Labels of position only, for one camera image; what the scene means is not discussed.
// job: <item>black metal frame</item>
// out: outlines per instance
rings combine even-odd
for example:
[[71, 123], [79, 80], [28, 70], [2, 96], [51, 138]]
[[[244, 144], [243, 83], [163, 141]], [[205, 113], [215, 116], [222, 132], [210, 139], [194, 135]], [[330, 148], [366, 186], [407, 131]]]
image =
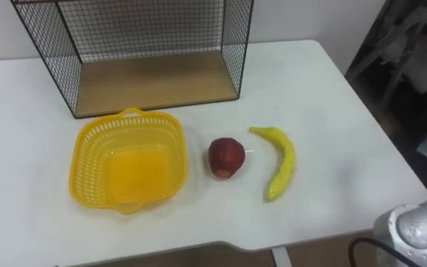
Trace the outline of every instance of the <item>black metal frame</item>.
[[86, 62], [219, 50], [237, 99], [254, 0], [11, 0], [74, 118]]

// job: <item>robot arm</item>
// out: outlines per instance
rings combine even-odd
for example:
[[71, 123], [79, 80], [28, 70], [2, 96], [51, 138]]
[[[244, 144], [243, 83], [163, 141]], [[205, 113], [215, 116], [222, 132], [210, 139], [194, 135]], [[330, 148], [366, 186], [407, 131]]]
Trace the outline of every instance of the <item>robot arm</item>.
[[[401, 205], [380, 216], [374, 224], [374, 239], [398, 251], [417, 265], [427, 267], [427, 202]], [[384, 251], [377, 252], [379, 267], [406, 266]]]

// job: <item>yellow plastic basket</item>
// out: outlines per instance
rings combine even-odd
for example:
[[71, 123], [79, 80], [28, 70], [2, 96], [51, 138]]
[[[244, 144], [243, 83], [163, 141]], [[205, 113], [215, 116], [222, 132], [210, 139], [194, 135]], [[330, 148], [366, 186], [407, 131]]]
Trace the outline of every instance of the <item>yellow plastic basket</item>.
[[131, 214], [172, 197], [184, 184], [184, 134], [173, 116], [127, 109], [80, 131], [70, 168], [70, 194], [87, 208]]

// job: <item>floor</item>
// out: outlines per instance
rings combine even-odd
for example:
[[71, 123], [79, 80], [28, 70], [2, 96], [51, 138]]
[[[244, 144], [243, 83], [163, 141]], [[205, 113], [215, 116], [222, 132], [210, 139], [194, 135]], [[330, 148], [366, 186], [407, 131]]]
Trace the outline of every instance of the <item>floor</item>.
[[390, 76], [390, 68], [377, 60], [351, 86], [427, 189], [427, 158], [416, 151], [427, 129], [427, 105], [404, 78], [383, 113], [380, 101]]
[[[293, 267], [346, 267], [349, 266], [347, 246], [356, 237], [370, 237], [370, 232], [361, 232], [326, 240], [287, 247]], [[359, 267], [377, 267], [375, 250], [357, 246]], [[271, 251], [254, 253], [238, 251], [226, 245], [209, 245], [168, 252], [148, 257], [139, 257], [95, 267], [275, 267]]]

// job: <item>wire mesh shelf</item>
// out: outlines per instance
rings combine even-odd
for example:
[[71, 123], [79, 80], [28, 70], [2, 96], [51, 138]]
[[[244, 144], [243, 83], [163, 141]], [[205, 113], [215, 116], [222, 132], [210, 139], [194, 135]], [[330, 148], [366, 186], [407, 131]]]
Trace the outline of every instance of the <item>wire mesh shelf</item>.
[[254, 0], [12, 0], [76, 118], [235, 100]]

